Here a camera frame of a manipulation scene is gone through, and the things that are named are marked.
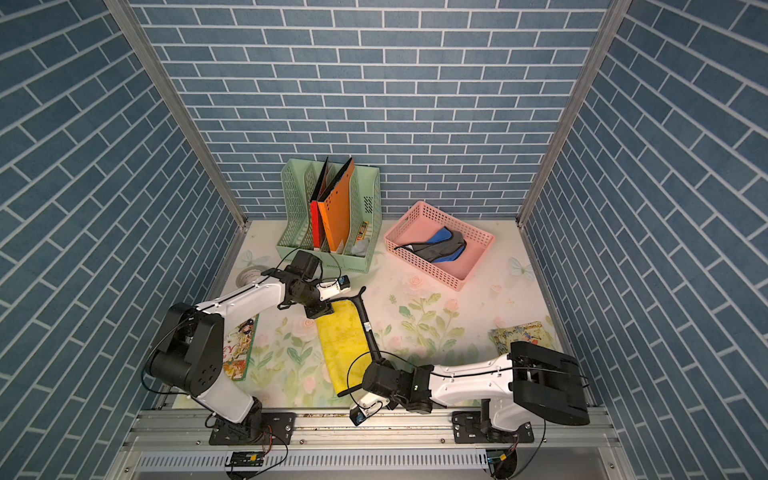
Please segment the yellow dishcloth black trim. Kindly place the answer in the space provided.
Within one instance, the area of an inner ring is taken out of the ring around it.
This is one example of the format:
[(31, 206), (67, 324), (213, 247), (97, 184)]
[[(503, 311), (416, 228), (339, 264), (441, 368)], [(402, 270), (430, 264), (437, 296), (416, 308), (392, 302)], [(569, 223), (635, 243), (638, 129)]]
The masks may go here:
[(330, 383), (337, 393), (362, 383), (366, 368), (380, 358), (378, 345), (363, 303), (357, 295), (333, 300), (333, 312), (315, 323)]

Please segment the blue grey dishcloth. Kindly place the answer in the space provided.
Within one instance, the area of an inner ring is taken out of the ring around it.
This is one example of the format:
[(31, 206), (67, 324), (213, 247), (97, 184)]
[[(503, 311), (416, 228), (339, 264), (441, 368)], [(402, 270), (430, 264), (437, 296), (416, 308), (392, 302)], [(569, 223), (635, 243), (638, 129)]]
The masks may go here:
[(406, 251), (431, 263), (446, 263), (457, 260), (466, 250), (467, 242), (459, 231), (441, 228), (426, 242), (398, 245), (395, 251)]

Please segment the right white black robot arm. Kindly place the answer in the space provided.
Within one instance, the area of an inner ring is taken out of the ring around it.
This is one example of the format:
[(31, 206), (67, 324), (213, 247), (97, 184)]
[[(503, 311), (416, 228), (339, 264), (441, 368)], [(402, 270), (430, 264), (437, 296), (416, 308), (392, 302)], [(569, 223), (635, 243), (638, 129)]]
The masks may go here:
[(435, 405), (487, 400), (490, 425), (511, 431), (531, 416), (563, 426), (590, 423), (584, 376), (571, 355), (515, 341), (495, 359), (459, 366), (414, 365), (398, 369), (379, 351), (372, 353), (349, 418), (359, 426), (380, 410), (399, 406), (429, 414)]

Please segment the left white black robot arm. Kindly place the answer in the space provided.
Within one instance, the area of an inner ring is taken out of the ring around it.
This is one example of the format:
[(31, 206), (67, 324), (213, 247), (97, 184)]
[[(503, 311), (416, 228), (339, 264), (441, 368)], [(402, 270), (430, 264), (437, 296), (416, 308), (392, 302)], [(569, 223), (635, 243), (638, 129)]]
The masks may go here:
[(173, 305), (142, 374), (181, 390), (230, 425), (258, 425), (260, 402), (223, 369), (225, 336), (270, 308), (300, 305), (310, 319), (331, 313), (331, 299), (347, 291), (350, 281), (343, 274), (325, 279), (317, 272), (320, 267), (317, 256), (299, 251), (285, 268), (269, 268), (229, 294), (197, 305)]

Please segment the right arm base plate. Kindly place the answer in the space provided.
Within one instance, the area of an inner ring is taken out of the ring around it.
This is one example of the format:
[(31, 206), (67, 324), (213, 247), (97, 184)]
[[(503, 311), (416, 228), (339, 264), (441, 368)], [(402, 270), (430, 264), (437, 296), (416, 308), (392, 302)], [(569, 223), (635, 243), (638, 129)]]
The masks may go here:
[(501, 430), (493, 427), (489, 415), (480, 410), (455, 411), (451, 424), (456, 444), (528, 444), (535, 440), (529, 423), (513, 431)]

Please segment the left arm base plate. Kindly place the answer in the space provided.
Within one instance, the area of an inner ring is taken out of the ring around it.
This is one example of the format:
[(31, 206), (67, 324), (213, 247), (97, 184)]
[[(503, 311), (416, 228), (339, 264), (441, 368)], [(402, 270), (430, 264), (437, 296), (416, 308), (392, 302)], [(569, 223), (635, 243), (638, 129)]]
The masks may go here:
[(289, 444), (296, 415), (290, 412), (249, 414), (241, 423), (217, 417), (208, 443), (212, 446), (269, 445), (277, 438)]

